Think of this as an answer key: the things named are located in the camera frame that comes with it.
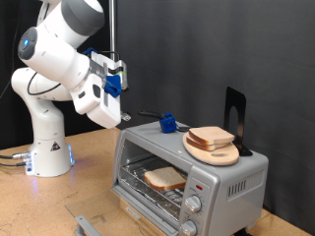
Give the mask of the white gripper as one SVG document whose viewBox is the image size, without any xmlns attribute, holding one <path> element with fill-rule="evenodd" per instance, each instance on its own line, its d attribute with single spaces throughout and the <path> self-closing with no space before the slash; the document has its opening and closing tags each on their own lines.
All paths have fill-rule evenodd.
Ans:
<svg viewBox="0 0 315 236">
<path fill-rule="evenodd" d="M 111 129 L 117 126 L 121 119 L 130 121 L 131 115 L 120 110 L 120 93 L 122 91 L 121 75 L 112 74 L 116 63 L 100 54 L 92 53 L 92 60 L 104 69 L 104 79 L 100 84 L 100 102 L 87 113 L 88 117 L 100 126 Z"/>
</svg>

